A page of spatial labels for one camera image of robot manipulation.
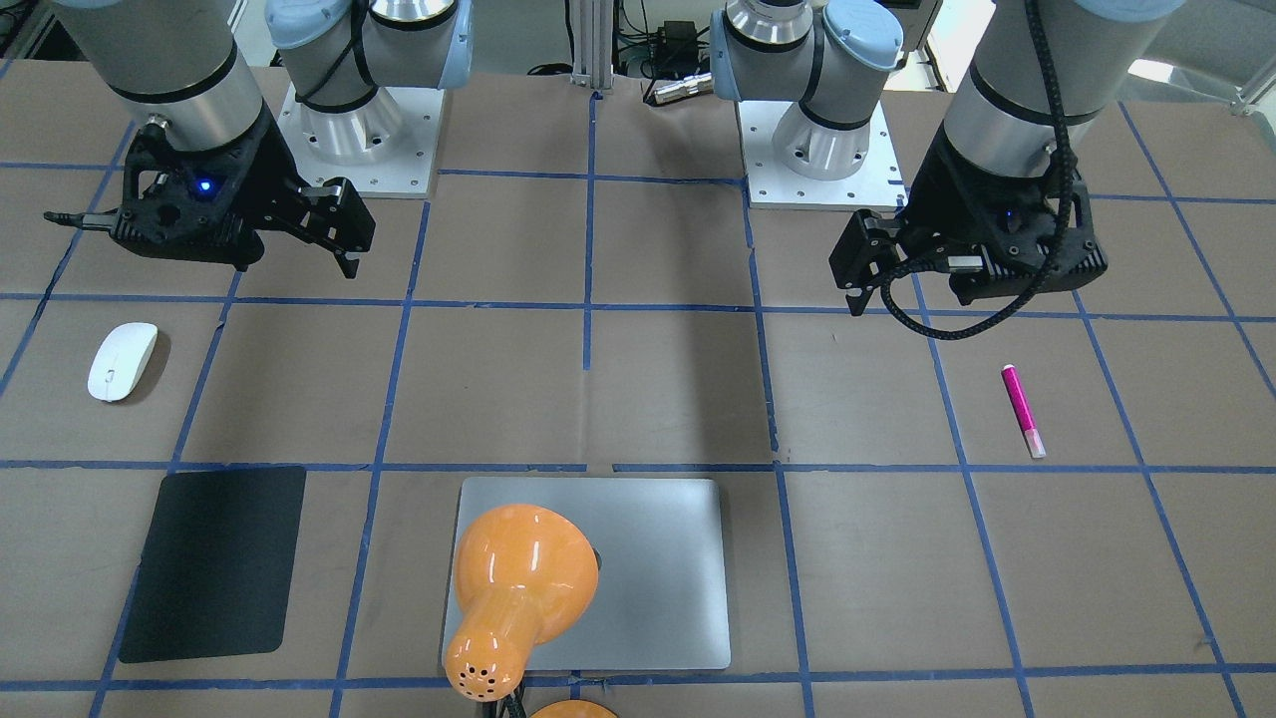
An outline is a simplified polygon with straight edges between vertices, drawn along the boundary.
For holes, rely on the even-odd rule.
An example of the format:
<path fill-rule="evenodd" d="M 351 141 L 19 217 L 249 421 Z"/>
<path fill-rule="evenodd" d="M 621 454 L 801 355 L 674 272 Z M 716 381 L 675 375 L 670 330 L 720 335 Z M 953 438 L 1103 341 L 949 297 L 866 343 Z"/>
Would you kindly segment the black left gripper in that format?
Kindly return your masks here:
<path fill-rule="evenodd" d="M 906 258 L 970 255 L 983 267 L 952 274 L 960 304 L 979 298 L 1013 298 L 1026 289 L 1044 264 L 1057 265 L 1041 292 L 1081 289 L 1108 272 L 1108 254 L 1094 232 L 1094 213 L 1085 179 L 1072 182 L 1071 227 L 1062 258 L 1053 258 L 1062 181 L 1057 170 L 1028 179 L 994 176 L 962 158 L 939 129 L 912 182 L 903 219 L 872 209 L 852 210 L 829 254 L 835 284 L 843 289 L 849 314 L 863 315 L 879 275 L 901 264 L 897 235 L 903 228 Z"/>

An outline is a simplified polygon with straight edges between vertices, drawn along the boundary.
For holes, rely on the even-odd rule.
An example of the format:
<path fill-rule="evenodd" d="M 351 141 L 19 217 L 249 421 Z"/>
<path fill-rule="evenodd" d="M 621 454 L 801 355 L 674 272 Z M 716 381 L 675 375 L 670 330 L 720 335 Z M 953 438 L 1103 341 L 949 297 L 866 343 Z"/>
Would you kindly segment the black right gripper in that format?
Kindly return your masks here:
<path fill-rule="evenodd" d="M 329 251 L 347 281 L 371 249 L 376 221 L 350 179 L 302 186 L 268 106 L 241 136 L 211 150 L 177 150 L 174 122 L 148 119 L 125 156 L 122 203 L 55 212 L 56 224 L 101 231 L 142 258 L 219 263 L 245 270 L 263 258 L 260 230 Z"/>

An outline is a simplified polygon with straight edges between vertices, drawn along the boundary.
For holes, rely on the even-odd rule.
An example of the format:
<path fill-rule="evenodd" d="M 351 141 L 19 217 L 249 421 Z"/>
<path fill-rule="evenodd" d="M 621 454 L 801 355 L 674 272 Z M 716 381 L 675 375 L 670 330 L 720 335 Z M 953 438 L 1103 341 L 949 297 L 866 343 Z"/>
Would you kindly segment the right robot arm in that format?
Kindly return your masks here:
<path fill-rule="evenodd" d="M 473 66 L 470 1 L 269 1 L 272 45 L 290 74 L 305 176 L 223 11 L 205 1 L 56 1 L 55 17 L 140 122 L 122 201 L 45 219 L 100 231 L 140 258 L 245 270 L 262 231 L 333 255 L 353 278 L 375 219 L 345 168 L 410 154 L 397 88 L 461 88 Z"/>

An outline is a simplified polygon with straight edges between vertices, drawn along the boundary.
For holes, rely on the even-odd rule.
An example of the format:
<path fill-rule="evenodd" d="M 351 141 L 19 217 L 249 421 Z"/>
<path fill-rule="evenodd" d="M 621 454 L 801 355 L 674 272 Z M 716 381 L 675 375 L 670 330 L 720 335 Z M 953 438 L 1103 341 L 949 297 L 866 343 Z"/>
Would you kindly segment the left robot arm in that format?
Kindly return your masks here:
<path fill-rule="evenodd" d="M 849 312 L 897 281 L 948 275 L 962 305 L 1042 292 L 1108 272 L 1076 149 L 1175 1 L 998 1 L 903 207 L 857 209 L 829 255 Z M 709 22 L 715 91 L 785 102 L 780 163 L 842 180 L 872 156 L 873 114 L 905 32 L 875 1 L 729 1 Z"/>

